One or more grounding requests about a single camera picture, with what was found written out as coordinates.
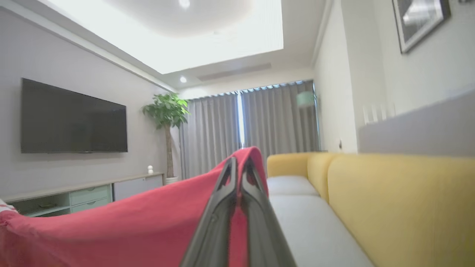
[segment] backrest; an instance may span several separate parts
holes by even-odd
[[[267,176],[307,176],[308,158],[316,152],[277,154],[267,158]]]
[[[327,173],[330,162],[341,154],[332,153],[315,153],[308,158],[307,173],[308,180],[313,187],[320,193],[320,197],[327,203],[328,197],[328,180]]]
[[[377,267],[475,266],[475,160],[342,155],[330,206]]]

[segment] framed picture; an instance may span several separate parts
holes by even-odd
[[[450,17],[449,0],[392,0],[401,54]]]

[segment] sofa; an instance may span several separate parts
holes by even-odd
[[[267,175],[299,267],[475,266],[475,159],[280,154]]]

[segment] tree trunk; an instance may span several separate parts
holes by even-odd
[[[167,142],[167,178],[174,177],[173,175],[173,155],[171,153],[171,133],[170,125],[165,125],[165,139]]]

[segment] television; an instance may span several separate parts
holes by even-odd
[[[125,106],[23,78],[21,152],[127,152]]]

